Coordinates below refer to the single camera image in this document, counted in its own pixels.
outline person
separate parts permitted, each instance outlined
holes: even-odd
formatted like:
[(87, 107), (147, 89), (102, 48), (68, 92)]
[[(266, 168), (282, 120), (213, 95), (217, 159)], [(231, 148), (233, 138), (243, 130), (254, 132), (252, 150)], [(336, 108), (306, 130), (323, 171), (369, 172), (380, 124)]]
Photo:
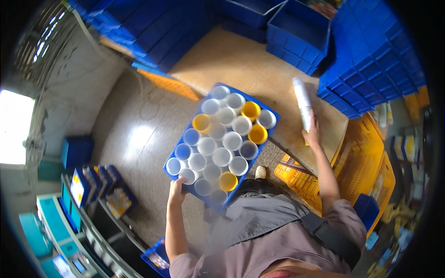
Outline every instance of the person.
[[(358, 258), (349, 260), (354, 261), (353, 268), (366, 241), (366, 228), (351, 203), (340, 198), (313, 111), (310, 130), (308, 133), (303, 130), (302, 135), (316, 157), (321, 222), (327, 223), (324, 228), (328, 235), (336, 234), (334, 241), (352, 242), (352, 249), (358, 250)], [(165, 248), (172, 278), (343, 277), (337, 274), (351, 272), (351, 263), (314, 236), (318, 228), (311, 233), (304, 219), (314, 214), (268, 184), (265, 177), (265, 169), (259, 167), (255, 180), (246, 179), (242, 183), (232, 203), (211, 223), (205, 254), (199, 259), (189, 252), (182, 219), (181, 204), (186, 194), (182, 192), (182, 183), (187, 179), (171, 182)]]

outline yellow plastic cup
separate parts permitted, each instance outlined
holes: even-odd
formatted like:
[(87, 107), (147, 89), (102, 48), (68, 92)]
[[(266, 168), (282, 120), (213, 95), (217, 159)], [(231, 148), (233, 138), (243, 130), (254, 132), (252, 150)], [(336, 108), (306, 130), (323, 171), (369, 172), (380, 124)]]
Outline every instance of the yellow plastic cup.
[(197, 131), (207, 134), (210, 128), (210, 118), (209, 115), (206, 114), (199, 114), (196, 115), (195, 118), (193, 118), (192, 126)]
[(230, 171), (221, 174), (218, 179), (219, 187), (224, 191), (232, 191), (238, 184), (238, 178)]
[(249, 132), (247, 137), (250, 141), (257, 145), (261, 145), (267, 140), (267, 130), (261, 125), (253, 125), (252, 130)]
[(241, 109), (241, 115), (246, 116), (249, 118), (249, 120), (252, 121), (252, 123), (256, 120), (256, 118), (261, 113), (261, 108), (258, 104), (252, 102), (252, 101), (246, 101), (244, 104), (243, 109)]

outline tiled floor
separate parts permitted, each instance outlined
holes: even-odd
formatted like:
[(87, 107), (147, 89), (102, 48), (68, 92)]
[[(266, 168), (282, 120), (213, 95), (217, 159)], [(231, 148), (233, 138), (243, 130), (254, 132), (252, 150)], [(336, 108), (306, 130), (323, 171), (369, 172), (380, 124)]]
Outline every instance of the tiled floor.
[[(142, 82), (142, 93), (135, 74), (130, 71), (116, 82), (93, 127), (96, 145), (92, 162), (111, 163), (120, 171), (139, 202), (129, 213), (129, 224), (152, 245), (165, 234), (170, 178), (162, 166), (199, 102), (157, 88), (145, 78)], [(253, 178), (256, 166), (263, 165), (274, 185), (298, 199), (273, 174), (283, 156), (283, 151), (267, 142), (249, 175)], [(187, 239), (200, 253), (208, 232), (203, 221), (203, 203), (188, 194), (183, 214)]]

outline shoe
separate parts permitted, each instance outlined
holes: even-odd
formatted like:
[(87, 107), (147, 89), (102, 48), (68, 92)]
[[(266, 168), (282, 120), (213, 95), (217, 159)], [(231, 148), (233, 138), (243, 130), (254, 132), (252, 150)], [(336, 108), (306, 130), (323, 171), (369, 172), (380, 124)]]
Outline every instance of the shoe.
[(256, 167), (255, 179), (257, 178), (266, 178), (266, 168), (264, 168), (263, 166)]

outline hand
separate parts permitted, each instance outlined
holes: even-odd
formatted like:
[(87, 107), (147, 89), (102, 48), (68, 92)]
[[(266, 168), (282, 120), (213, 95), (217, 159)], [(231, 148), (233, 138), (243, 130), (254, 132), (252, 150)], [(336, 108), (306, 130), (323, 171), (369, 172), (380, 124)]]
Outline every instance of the hand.
[(188, 182), (188, 178), (180, 177), (175, 181), (170, 182), (170, 194), (168, 197), (169, 204), (182, 204), (184, 202), (184, 198), (188, 192), (182, 191), (182, 184), (184, 182)]
[(311, 128), (309, 129), (309, 133), (303, 129), (301, 134), (313, 151), (318, 151), (321, 149), (320, 125), (314, 114), (314, 110), (311, 110)]

